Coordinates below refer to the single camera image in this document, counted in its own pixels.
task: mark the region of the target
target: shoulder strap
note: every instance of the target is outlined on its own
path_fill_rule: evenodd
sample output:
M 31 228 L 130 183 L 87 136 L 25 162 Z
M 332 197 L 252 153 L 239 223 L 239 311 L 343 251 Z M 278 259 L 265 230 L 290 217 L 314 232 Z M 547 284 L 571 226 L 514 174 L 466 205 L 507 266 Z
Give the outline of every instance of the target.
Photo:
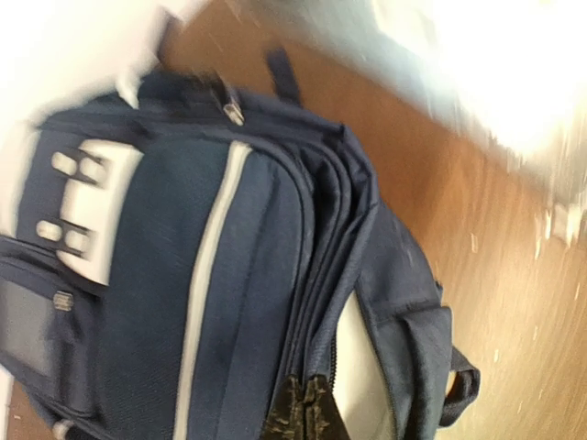
M 280 99 L 290 104 L 302 105 L 300 88 L 285 49 L 273 49 L 267 53 L 266 58 L 273 76 L 275 92 Z
M 479 395 L 481 372 L 457 348 L 452 348 L 450 369 L 457 373 L 452 390 L 444 401 L 440 426 L 454 424 Z

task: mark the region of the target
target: zipper teeth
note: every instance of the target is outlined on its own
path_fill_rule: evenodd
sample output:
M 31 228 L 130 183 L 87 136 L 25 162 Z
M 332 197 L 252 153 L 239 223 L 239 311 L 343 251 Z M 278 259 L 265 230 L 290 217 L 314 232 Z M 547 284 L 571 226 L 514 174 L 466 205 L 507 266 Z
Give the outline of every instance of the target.
M 70 366 L 70 347 L 67 343 L 65 343 L 64 341 L 61 341 L 61 362 L 62 362 L 62 366 L 67 366 L 64 367 L 65 369 L 68 369 Z M 70 397 L 70 391 L 69 391 L 69 383 L 67 380 L 68 374 L 63 374 L 64 371 L 61 372 L 61 378 L 60 378 L 60 398 L 61 401 L 64 404 L 67 404 L 67 402 L 69 402 L 69 397 Z
M 124 109 L 119 109 L 117 108 L 116 111 L 108 111 L 106 109 L 104 109 L 103 107 L 99 108 L 99 110 L 95 110 L 94 109 L 84 109 L 83 107 L 80 108 L 75 108 L 75 109 L 70 109 L 70 110 L 65 110 L 60 114 L 57 115 L 53 115 L 50 116 L 47 120 L 41 122 L 38 125 L 38 128 L 42 129 L 44 126 L 46 126 L 47 124 L 50 125 L 50 123 L 52 122 L 57 122 L 57 123 L 71 123 L 72 121 L 69 120 L 70 115 L 75 115 L 75 116 L 87 116 L 88 118 L 91 117 L 96 117 L 99 119 L 98 122 L 104 122 L 104 117 L 107 118 L 112 118 L 115 120 L 120 120 L 120 118 L 127 118 L 129 120 L 135 121 L 135 122 L 154 122 L 154 123 L 160 123 L 160 124 L 187 124 L 187 123 L 199 123 L 199 122 L 222 122 L 224 121 L 228 121 L 231 122 L 232 121 L 229 119 L 229 117 L 227 117 L 227 114 L 225 113 L 224 109 L 220 109 L 218 110 L 218 106 L 212 103 L 199 103 L 198 108 L 197 108 L 197 112 L 195 111 L 196 109 L 194 109 L 194 111 L 190 114 L 164 114 L 164 113 L 157 113 L 157 112 L 153 112 L 150 111 L 148 108 L 147 109 L 139 109 L 139 110 L 133 110 L 133 109 L 129 109 L 129 108 L 124 108 Z M 260 112 L 258 110 L 255 109 L 243 109 L 241 107 L 239 107 L 239 111 L 241 112 L 241 114 L 243 115 L 243 118 L 246 114 L 250 114 L 253 117 L 259 116 L 259 117 L 271 117 L 271 115 L 268 115 L 266 113 Z M 288 116 L 286 117 L 279 117 L 276 119 L 276 121 L 283 123 L 283 124 L 287 124 L 290 127 L 308 127 L 308 124 L 305 121 L 298 121 L 296 119 L 290 118 Z
M 332 341 L 330 341 L 330 377 L 328 378 L 328 385 L 330 386 L 331 391 L 334 391 L 334 386 L 337 382 L 337 366 L 337 335 L 335 334 L 332 336 Z

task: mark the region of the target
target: zipper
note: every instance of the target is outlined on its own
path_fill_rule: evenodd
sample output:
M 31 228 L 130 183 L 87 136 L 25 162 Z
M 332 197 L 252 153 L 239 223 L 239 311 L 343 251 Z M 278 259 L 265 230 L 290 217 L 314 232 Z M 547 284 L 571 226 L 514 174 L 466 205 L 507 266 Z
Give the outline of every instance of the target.
M 238 93 L 217 73 L 194 76 L 194 82 L 210 90 L 222 113 L 228 116 L 233 124 L 242 127 L 245 124 L 245 116 L 242 114 Z
M 53 296 L 53 308 L 55 309 L 56 314 L 70 314 L 73 308 L 73 295 L 65 291 L 58 291 Z M 68 315 L 62 316 L 61 319 L 57 315 L 53 317 L 53 319 L 58 320 L 58 325 L 64 325 L 63 321 L 67 322 L 70 320 L 70 318 L 71 317 Z M 60 335 L 59 337 L 61 338 L 61 374 L 59 378 L 59 398 L 61 399 L 63 404 L 67 404 L 70 398 L 70 390 L 68 383 L 69 374 L 67 374 L 64 370 L 69 368 L 70 363 L 72 361 L 72 347 L 70 341 L 63 340 L 62 335 Z
M 338 366 L 338 353 L 337 353 L 337 334 L 332 336 L 330 341 L 330 376 L 328 378 L 328 385 L 330 390 L 334 392 L 334 386 L 337 382 L 337 366 Z
M 212 115 L 213 109 L 219 110 L 220 115 Z M 299 121 L 289 117 L 277 117 L 268 115 L 255 108 L 247 108 L 246 113 L 249 117 L 253 117 L 255 131 L 262 131 L 265 127 L 272 128 L 275 125 L 288 126 L 289 130 L 299 128 L 305 130 L 305 133 L 322 133 L 325 130 L 330 133 L 330 128 L 317 127 L 308 130 L 308 124 L 304 121 Z M 58 114 L 50 116 L 46 121 L 36 125 L 36 129 L 73 129 L 78 124 L 108 124 L 108 125 L 128 125 L 137 124 L 139 129 L 142 124 L 164 124 L 164 125 L 178 125 L 178 124 L 197 124 L 200 126 L 209 124 L 218 124 L 223 121 L 242 127 L 247 118 L 242 109 L 240 102 L 227 102 L 220 105 L 219 102 L 205 102 L 197 103 L 197 107 L 192 109 L 189 113 L 178 114 L 163 114 L 154 112 L 152 109 L 142 108 L 139 110 L 131 107 L 124 108 L 104 108 L 100 104 L 90 104 L 87 108 L 79 107 L 70 110 L 64 110 Z M 288 135 L 288 138 L 296 139 L 295 135 Z

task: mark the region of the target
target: backpack front pocket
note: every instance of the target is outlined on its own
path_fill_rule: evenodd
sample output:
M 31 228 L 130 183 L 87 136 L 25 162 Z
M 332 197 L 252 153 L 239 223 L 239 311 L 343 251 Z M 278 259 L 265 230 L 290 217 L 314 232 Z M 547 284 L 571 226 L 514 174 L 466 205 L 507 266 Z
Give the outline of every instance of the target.
M 0 363 L 39 395 L 94 414 L 98 299 L 29 251 L 0 257 Z

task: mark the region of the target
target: wooden floor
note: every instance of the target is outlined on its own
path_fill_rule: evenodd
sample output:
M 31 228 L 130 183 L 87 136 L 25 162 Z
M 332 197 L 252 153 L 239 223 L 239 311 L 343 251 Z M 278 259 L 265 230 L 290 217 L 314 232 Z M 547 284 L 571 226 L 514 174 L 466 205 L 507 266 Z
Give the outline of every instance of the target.
M 214 67 L 271 92 L 263 51 L 280 40 L 305 106 L 362 140 L 384 200 L 445 286 L 457 345 L 482 370 L 480 399 L 441 440 L 587 438 L 587 252 L 540 239 L 543 197 L 468 141 L 310 49 L 215 1 L 168 48 L 179 71 Z M 41 434 L 16 391 L 9 440 Z

